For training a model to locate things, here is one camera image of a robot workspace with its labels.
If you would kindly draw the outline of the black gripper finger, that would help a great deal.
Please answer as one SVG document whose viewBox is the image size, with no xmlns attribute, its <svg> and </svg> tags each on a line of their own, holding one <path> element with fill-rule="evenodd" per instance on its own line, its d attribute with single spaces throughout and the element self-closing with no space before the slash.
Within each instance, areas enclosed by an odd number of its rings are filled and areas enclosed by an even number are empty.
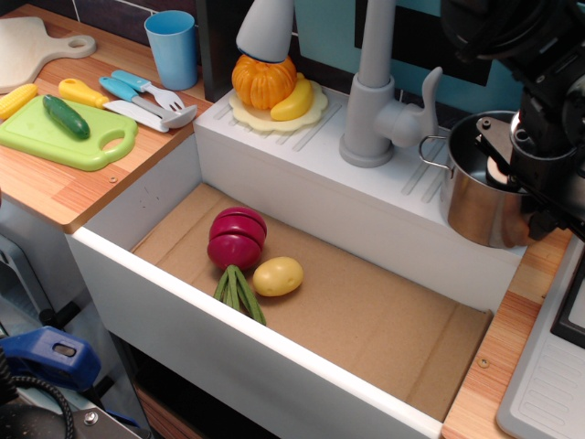
<svg viewBox="0 0 585 439">
<path fill-rule="evenodd" d="M 522 192 L 512 170 L 514 152 L 511 140 L 511 123 L 493 116 L 483 116 L 475 125 L 478 135 L 476 147 L 486 156 L 485 178 L 491 187 L 507 192 Z"/>
<path fill-rule="evenodd" d="M 558 206 L 530 200 L 528 210 L 528 238 L 532 241 L 541 241 L 552 231 L 568 227 L 564 213 Z"/>
</svg>

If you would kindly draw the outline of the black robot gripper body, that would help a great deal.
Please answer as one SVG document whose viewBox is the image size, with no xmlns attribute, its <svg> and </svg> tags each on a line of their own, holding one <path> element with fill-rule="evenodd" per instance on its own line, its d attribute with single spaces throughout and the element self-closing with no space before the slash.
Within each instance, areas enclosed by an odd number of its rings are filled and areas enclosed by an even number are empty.
<svg viewBox="0 0 585 439">
<path fill-rule="evenodd" d="M 511 167 L 522 187 L 558 218 L 584 227 L 584 79 L 560 95 L 557 109 L 524 91 L 511 129 Z"/>
</svg>

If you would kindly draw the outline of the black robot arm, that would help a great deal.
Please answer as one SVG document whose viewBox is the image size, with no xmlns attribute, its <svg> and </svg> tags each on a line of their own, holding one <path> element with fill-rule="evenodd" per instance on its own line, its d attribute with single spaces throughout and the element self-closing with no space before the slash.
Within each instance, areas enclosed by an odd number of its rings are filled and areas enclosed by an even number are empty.
<svg viewBox="0 0 585 439">
<path fill-rule="evenodd" d="M 584 7 L 578 1 L 443 1 L 460 61 L 497 59 L 521 82 L 509 123 L 483 116 L 475 142 L 537 203 L 530 236 L 584 236 Z"/>
</svg>

